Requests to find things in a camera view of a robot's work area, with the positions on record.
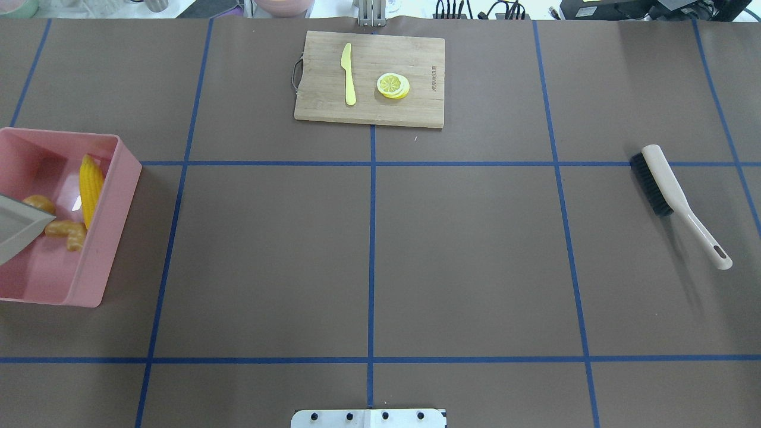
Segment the beige brush black bristles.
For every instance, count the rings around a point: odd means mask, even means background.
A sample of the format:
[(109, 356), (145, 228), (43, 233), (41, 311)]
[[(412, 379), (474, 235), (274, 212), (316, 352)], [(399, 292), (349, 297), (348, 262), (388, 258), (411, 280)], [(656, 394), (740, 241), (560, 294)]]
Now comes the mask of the beige brush black bristles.
[(715, 268), (732, 268), (733, 260), (688, 203), (661, 147), (658, 144), (648, 144), (630, 158), (630, 165), (654, 214), (661, 218), (676, 216), (692, 233)]

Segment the yellow toy corn cob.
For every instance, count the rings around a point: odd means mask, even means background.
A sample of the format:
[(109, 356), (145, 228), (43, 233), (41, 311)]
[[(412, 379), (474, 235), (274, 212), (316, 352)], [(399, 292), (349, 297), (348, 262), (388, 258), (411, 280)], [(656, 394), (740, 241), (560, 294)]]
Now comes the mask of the yellow toy corn cob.
[(89, 154), (85, 154), (81, 160), (78, 184), (83, 222), (87, 229), (90, 229), (95, 217), (104, 181), (105, 177), (98, 163)]

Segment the tan toy ginger root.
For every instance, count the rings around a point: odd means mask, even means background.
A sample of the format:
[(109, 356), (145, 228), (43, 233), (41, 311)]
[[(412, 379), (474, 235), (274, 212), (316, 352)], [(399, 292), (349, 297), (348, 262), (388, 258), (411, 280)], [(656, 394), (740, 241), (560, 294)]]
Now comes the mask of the tan toy ginger root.
[(66, 249), (68, 251), (82, 251), (87, 228), (82, 222), (55, 220), (44, 228), (44, 233), (49, 237), (66, 238)]

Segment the brown toy potato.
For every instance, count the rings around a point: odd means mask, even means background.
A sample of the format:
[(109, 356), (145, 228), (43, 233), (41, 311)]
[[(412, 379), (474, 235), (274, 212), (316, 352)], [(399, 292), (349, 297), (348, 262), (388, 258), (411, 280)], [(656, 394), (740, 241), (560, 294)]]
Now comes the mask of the brown toy potato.
[(22, 203), (32, 206), (41, 211), (47, 212), (51, 216), (56, 216), (56, 206), (49, 198), (41, 194), (34, 194), (22, 199)]

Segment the beige plastic dustpan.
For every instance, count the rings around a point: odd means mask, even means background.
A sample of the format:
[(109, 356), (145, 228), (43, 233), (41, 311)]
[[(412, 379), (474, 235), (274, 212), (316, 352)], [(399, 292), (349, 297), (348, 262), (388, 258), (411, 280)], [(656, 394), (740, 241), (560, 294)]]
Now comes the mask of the beige plastic dustpan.
[(43, 209), (1, 195), (1, 263), (29, 246), (55, 216)]

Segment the pink plastic bin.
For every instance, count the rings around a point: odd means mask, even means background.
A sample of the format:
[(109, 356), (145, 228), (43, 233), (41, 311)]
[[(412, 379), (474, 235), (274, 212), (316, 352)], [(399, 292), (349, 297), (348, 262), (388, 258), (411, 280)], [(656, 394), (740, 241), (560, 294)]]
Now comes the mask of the pink plastic bin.
[(141, 173), (119, 136), (2, 129), (2, 194), (47, 197), (58, 219), (82, 221), (79, 172), (90, 155), (104, 175), (81, 250), (40, 235), (2, 265), (2, 300), (94, 308), (101, 303)]

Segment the yellow plastic toy knife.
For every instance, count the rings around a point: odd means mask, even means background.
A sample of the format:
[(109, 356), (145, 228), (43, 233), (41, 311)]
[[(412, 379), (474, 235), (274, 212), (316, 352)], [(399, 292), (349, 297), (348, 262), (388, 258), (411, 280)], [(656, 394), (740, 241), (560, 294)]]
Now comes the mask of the yellow plastic toy knife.
[(342, 50), (340, 60), (341, 68), (344, 70), (345, 74), (344, 99), (348, 106), (354, 106), (357, 102), (356, 90), (354, 90), (353, 60), (351, 59), (351, 54), (353, 54), (353, 44), (348, 42)]

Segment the yellow toy lemon slices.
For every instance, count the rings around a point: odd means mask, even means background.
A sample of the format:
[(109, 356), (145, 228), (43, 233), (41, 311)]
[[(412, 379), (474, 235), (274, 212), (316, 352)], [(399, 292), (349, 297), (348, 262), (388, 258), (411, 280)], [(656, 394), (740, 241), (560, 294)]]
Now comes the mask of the yellow toy lemon slices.
[(410, 92), (408, 79), (397, 73), (385, 73), (377, 80), (378, 92), (389, 99), (403, 99)]

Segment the bamboo cutting board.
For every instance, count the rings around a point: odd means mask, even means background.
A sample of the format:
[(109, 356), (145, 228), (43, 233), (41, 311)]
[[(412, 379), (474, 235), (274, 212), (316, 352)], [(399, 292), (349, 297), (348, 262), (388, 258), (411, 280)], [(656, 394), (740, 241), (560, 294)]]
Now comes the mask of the bamboo cutting board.
[[(357, 98), (354, 106), (345, 103), (345, 74), (340, 65), (348, 42)], [(443, 38), (310, 30), (302, 58), (295, 119), (426, 129), (445, 125)], [(408, 95), (403, 99), (381, 95), (377, 80), (385, 73), (405, 76), (411, 85)]]

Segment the pink bowl with ice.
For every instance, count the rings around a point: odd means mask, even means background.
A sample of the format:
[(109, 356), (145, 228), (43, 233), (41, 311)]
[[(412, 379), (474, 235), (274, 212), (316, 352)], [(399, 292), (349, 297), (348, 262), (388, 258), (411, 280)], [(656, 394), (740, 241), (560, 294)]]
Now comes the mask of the pink bowl with ice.
[(315, 0), (253, 1), (256, 6), (274, 17), (295, 17), (309, 11)]

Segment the aluminium frame post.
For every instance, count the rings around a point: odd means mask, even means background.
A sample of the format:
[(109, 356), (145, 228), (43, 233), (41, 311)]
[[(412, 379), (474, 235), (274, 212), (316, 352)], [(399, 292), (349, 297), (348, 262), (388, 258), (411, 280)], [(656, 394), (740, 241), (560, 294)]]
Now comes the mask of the aluminium frame post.
[(358, 0), (353, 1), (358, 8), (358, 25), (360, 27), (384, 27), (386, 26), (386, 0)]

